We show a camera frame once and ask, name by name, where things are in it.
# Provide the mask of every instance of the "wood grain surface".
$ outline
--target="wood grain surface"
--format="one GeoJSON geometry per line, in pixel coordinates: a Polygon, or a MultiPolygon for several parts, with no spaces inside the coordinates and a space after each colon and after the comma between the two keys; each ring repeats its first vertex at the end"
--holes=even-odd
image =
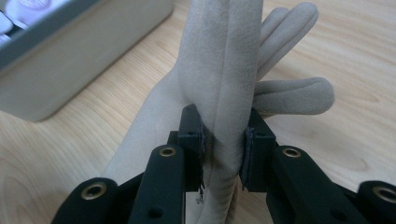
{"type": "MultiPolygon", "coordinates": [[[[267,120],[281,145],[307,151],[332,181],[396,185],[396,2],[313,0],[317,25],[265,79],[326,77],[336,101],[313,116],[267,120]]],[[[264,2],[263,16],[297,0],[264,2]]],[[[0,223],[50,223],[79,183],[99,176],[150,89],[172,68],[189,8],[127,51],[53,117],[0,113],[0,223]]],[[[265,195],[243,192],[237,223],[272,223],[265,195]]]]}

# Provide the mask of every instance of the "wooden table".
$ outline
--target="wooden table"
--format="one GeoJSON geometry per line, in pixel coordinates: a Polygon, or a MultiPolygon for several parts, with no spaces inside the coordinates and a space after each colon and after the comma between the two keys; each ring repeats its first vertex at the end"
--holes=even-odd
{"type": "MultiPolygon", "coordinates": [[[[299,1],[266,1],[274,7],[299,1]]],[[[307,151],[332,181],[396,185],[396,3],[319,1],[315,28],[266,77],[326,77],[333,108],[267,120],[281,145],[307,151]]],[[[162,25],[53,117],[31,123],[0,113],[0,223],[49,223],[70,191],[98,176],[150,89],[173,66],[189,8],[176,0],[162,25]]],[[[271,223],[264,195],[244,192],[237,223],[271,223]]]]}

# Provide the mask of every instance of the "beige glove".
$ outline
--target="beige glove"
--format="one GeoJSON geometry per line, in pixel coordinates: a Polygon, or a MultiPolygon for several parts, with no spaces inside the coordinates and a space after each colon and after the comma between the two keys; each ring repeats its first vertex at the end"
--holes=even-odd
{"type": "Polygon", "coordinates": [[[211,137],[204,202],[196,202],[198,192],[187,195],[186,223],[231,222],[250,108],[271,116],[317,114],[332,105],[323,78],[256,83],[317,17],[315,6],[301,4],[274,10],[262,24],[262,0],[192,0],[174,68],[151,91],[103,176],[121,184],[144,172],[151,150],[178,129],[182,108],[196,104],[211,137]]]}

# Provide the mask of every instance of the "fabric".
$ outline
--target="fabric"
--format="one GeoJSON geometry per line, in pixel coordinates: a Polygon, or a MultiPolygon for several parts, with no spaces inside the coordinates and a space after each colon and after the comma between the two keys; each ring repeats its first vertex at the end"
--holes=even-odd
{"type": "Polygon", "coordinates": [[[187,195],[186,223],[233,222],[250,108],[310,115],[332,105],[324,78],[257,83],[317,18],[309,3],[277,8],[262,23],[262,0],[192,0],[174,68],[151,91],[103,176],[121,184],[142,173],[151,150],[177,130],[182,108],[195,104],[209,130],[206,189],[202,203],[199,192],[187,195]]]}

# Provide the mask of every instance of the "gray container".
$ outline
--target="gray container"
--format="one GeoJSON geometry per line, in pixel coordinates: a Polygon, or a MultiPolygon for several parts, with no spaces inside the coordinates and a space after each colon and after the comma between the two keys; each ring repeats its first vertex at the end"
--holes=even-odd
{"type": "Polygon", "coordinates": [[[0,110],[47,118],[163,21],[173,0],[71,0],[0,47],[0,110]]]}

